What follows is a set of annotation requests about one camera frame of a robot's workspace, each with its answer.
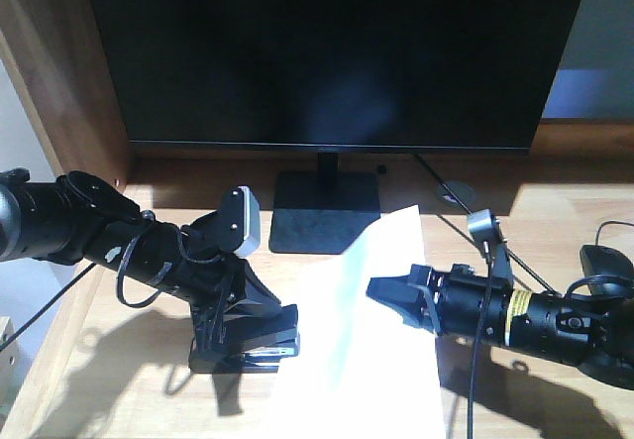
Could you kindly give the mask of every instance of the black monitor screen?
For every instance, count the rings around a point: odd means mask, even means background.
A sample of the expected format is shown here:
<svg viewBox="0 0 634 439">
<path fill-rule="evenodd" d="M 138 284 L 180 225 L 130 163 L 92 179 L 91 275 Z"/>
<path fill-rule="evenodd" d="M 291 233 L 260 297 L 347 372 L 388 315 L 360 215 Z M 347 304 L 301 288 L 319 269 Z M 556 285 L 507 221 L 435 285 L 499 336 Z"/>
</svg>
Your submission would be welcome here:
<svg viewBox="0 0 634 439">
<path fill-rule="evenodd" d="M 526 151 L 580 0 L 91 0 L 136 143 Z"/>
</svg>

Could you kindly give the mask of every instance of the yellow label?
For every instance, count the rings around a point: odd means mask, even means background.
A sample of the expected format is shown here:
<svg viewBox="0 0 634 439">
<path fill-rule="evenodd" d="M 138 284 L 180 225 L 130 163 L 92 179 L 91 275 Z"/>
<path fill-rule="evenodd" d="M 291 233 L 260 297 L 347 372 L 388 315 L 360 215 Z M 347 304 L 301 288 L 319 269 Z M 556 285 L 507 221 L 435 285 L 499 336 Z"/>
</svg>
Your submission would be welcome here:
<svg viewBox="0 0 634 439">
<path fill-rule="evenodd" d="M 513 290 L 511 294 L 511 299 L 506 309 L 506 325 L 504 326 L 504 342 L 507 347 L 510 346 L 511 322 L 513 321 L 513 317 L 524 315 L 528 311 L 531 295 L 533 295 L 533 292 L 527 290 Z"/>
</svg>

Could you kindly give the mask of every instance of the computer monitor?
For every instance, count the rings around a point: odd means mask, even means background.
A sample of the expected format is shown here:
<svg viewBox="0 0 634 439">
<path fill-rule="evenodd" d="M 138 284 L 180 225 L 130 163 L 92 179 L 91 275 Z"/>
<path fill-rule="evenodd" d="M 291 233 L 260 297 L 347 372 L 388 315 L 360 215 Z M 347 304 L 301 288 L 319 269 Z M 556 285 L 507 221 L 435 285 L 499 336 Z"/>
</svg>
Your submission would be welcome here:
<svg viewBox="0 0 634 439">
<path fill-rule="evenodd" d="M 91 0 L 134 145 L 322 154 L 279 181 L 294 252 L 378 217 L 337 153 L 527 153 L 580 1 Z"/>
</svg>

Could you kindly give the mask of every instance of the robotic arm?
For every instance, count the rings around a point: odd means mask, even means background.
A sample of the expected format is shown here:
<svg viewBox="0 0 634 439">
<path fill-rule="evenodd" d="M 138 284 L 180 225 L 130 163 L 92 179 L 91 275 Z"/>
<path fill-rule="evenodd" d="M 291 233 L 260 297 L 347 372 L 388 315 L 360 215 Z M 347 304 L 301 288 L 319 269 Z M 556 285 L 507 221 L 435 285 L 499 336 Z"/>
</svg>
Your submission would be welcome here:
<svg viewBox="0 0 634 439">
<path fill-rule="evenodd" d="M 259 242 L 260 209 L 244 186 L 178 228 L 82 171 L 55 183 L 29 182 L 23 168 L 0 173 L 0 262 L 69 266 L 85 258 L 117 272 L 117 296 L 128 306 L 149 305 L 161 292 L 186 301 L 193 373 L 274 372 L 281 358 L 297 355 L 296 305 L 281 306 L 244 259 Z M 126 275 L 157 292 L 129 303 Z"/>
<path fill-rule="evenodd" d="M 482 254 L 492 260 L 482 342 L 634 389 L 634 267 L 624 255 L 583 246 L 584 279 L 563 296 L 533 293 L 513 288 L 505 243 L 490 212 L 470 215 L 469 228 Z M 466 265 L 453 265 L 448 273 L 412 266 L 406 276 L 373 278 L 367 294 L 399 312 L 407 325 L 473 338 L 488 282 Z M 575 293 L 585 285 L 590 295 Z"/>
</svg>

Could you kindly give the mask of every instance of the wooden panel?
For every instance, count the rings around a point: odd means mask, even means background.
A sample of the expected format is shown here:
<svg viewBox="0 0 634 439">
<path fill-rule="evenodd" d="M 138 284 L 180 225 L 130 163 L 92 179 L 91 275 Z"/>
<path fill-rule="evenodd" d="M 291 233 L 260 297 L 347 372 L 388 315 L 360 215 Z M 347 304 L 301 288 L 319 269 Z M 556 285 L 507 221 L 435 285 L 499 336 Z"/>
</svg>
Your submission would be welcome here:
<svg viewBox="0 0 634 439">
<path fill-rule="evenodd" d="M 595 159 L 634 158 L 632 119 L 544 119 L 531 155 Z"/>
<path fill-rule="evenodd" d="M 264 283 L 288 303 L 302 283 L 302 269 L 325 257 L 277 255 L 266 248 L 274 174 L 287 167 L 284 163 L 144 161 L 127 194 L 143 208 L 154 209 L 159 220 L 182 224 L 212 209 L 226 187 L 251 185 L 264 201 L 263 245 L 249 260 Z M 347 167 L 366 170 L 375 163 L 351 161 Z M 501 217 L 510 247 L 558 290 L 581 276 L 579 248 L 592 242 L 601 221 L 632 221 L 634 175 L 629 161 L 436 158 L 433 165 L 447 179 L 462 179 L 478 188 L 478 208 L 495 208 L 499 200 L 512 200 L 511 209 Z M 434 180 L 413 160 L 391 161 L 387 167 L 380 179 L 383 208 L 419 204 L 429 263 L 439 270 L 467 263 L 481 273 L 484 265 L 478 252 L 434 214 L 438 207 Z M 455 209 L 445 219 L 466 228 L 465 216 Z M 604 232 L 602 240 L 631 258 L 632 236 L 626 228 L 614 227 Z M 514 271 L 522 282 L 539 290 L 526 273 Z M 186 304 L 164 295 L 152 308 L 126 308 L 115 298 L 114 277 L 95 272 L 72 291 L 0 437 L 258 435 L 270 407 L 275 375 L 190 377 L 186 357 L 191 324 Z M 126 288 L 133 299 L 149 293 L 138 282 L 130 281 Z M 379 339 L 377 344 L 385 342 Z M 394 348 L 398 368 L 416 368 L 415 359 L 402 359 L 397 346 L 389 348 Z M 451 438 L 465 436 L 470 351 L 451 341 L 440 349 Z M 379 365 L 377 374 L 388 375 L 389 368 Z M 593 381 L 574 368 L 483 349 L 479 378 L 476 437 L 634 437 L 631 391 Z M 402 387 L 408 392 L 413 388 Z M 425 407 L 424 391 L 420 405 Z M 317 420 L 329 419 L 319 411 L 315 415 Z M 309 428 L 296 431 L 297 435 L 310 437 Z"/>
<path fill-rule="evenodd" d="M 132 162 L 89 0 L 0 0 L 0 55 L 57 174 Z"/>
<path fill-rule="evenodd" d="M 0 343 L 4 343 L 7 338 L 13 335 L 13 324 L 9 317 L 0 317 Z M 12 343 L 0 353 L 0 403 L 4 400 L 15 366 L 18 364 L 18 344 Z"/>
</svg>

